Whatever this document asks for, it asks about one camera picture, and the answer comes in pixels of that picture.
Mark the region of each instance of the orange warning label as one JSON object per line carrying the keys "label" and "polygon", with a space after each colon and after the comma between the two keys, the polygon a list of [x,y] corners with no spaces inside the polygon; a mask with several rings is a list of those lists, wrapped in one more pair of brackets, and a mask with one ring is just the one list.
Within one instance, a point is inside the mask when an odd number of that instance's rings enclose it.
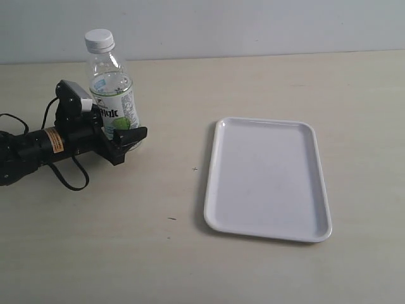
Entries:
{"label": "orange warning label", "polygon": [[63,141],[58,131],[55,128],[48,128],[44,130],[51,141],[53,153],[63,152],[65,148],[63,147]]}

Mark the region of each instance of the plastic water bottle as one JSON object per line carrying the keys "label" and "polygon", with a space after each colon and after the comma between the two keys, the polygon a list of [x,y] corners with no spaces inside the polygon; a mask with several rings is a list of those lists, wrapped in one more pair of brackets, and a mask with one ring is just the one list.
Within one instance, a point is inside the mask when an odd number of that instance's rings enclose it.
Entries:
{"label": "plastic water bottle", "polygon": [[139,126],[133,82],[124,60],[116,54],[113,34],[109,30],[91,30],[86,33],[85,41],[90,53],[87,61],[90,91],[101,111],[104,131],[112,139],[114,129]]}

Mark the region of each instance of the white bottle cap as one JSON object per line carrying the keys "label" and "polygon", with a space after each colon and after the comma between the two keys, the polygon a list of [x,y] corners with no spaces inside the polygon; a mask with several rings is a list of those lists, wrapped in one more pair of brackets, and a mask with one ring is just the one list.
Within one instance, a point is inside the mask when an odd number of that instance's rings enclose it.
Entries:
{"label": "white bottle cap", "polygon": [[87,32],[84,39],[87,50],[92,54],[107,53],[115,47],[113,34],[102,28]]}

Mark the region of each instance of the bottle label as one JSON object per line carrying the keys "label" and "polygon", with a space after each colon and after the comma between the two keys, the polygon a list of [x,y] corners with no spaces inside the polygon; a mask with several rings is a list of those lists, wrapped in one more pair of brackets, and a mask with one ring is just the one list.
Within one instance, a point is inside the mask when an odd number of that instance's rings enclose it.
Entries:
{"label": "bottle label", "polygon": [[115,96],[102,96],[92,93],[99,106],[104,130],[109,139],[113,138],[114,129],[129,130],[139,127],[132,86]]}

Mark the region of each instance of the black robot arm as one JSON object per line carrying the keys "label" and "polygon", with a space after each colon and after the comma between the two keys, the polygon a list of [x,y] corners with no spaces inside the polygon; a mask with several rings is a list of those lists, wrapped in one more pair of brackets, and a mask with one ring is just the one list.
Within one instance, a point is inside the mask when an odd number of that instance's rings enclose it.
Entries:
{"label": "black robot arm", "polygon": [[[61,80],[56,86],[56,98],[59,100],[54,127],[29,132],[27,124],[24,134],[14,136],[0,131],[0,186],[10,185],[39,167],[49,165],[61,182],[71,190],[81,190],[89,182],[84,168],[76,155],[94,151],[113,165],[125,161],[125,153],[147,136],[147,128],[114,130],[112,140],[104,134],[103,120],[92,98],[75,82]],[[75,188],[61,176],[54,163],[71,158],[86,177],[84,187]]]}

